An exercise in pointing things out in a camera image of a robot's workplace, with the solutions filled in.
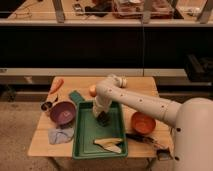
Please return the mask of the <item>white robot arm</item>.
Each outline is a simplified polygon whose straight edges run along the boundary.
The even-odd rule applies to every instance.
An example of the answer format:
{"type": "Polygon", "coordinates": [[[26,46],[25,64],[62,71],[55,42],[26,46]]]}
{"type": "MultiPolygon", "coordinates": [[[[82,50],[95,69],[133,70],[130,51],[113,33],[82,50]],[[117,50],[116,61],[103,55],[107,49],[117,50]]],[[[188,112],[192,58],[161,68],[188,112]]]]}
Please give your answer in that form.
{"type": "Polygon", "coordinates": [[[151,116],[175,129],[173,171],[213,171],[213,100],[178,103],[125,90],[125,84],[116,75],[96,84],[95,117],[108,112],[113,101],[151,116]]]}

